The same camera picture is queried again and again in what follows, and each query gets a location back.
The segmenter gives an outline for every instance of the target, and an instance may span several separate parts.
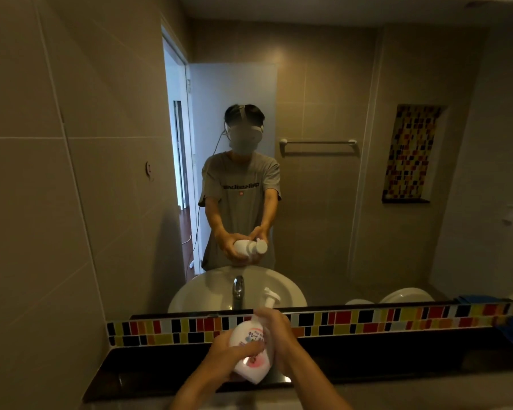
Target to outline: toilet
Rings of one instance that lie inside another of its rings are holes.
[[[434,299],[429,293],[419,288],[403,288],[387,295],[379,303],[410,303],[410,302],[433,302]],[[346,305],[361,305],[373,303],[365,299],[352,299]]]

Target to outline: t-shirt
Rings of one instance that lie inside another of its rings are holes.
[[[228,233],[251,234],[260,226],[264,211],[264,191],[268,188],[280,194],[280,165],[277,161],[258,152],[248,163],[235,163],[226,152],[207,158],[202,170],[203,186],[198,205],[205,207],[206,197],[219,200],[219,212]],[[272,235],[268,236],[268,251],[258,266],[273,269],[276,258]],[[220,250],[213,234],[203,255],[202,267],[211,270],[229,266],[232,262]]]

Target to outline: black hair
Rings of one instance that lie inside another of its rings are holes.
[[[262,126],[264,124],[264,114],[255,105],[245,105],[245,116],[247,121],[254,126]],[[241,113],[239,112],[239,105],[235,104],[226,109],[224,113],[224,122],[228,125],[241,121]]]

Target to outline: neck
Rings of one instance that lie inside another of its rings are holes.
[[[230,158],[233,162],[235,162],[237,164],[247,163],[253,157],[252,153],[250,155],[239,155],[233,151],[228,151],[226,154],[228,155],[228,158]]]

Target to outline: sink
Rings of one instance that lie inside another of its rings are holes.
[[[260,266],[225,266],[196,276],[179,289],[169,304],[168,313],[232,309],[232,284],[236,276],[245,281],[244,309],[263,305],[264,288],[281,296],[276,308],[308,306],[306,298],[288,277]]]

